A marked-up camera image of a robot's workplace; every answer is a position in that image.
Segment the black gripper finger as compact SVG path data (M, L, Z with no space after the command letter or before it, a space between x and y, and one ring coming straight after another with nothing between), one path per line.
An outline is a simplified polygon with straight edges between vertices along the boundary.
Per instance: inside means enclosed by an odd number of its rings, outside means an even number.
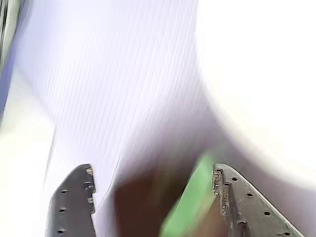
M213 166L213 192L229 237L302 237L246 178L227 164Z
M47 237L94 237L92 214L96 192L93 169L81 164L52 195L47 214Z

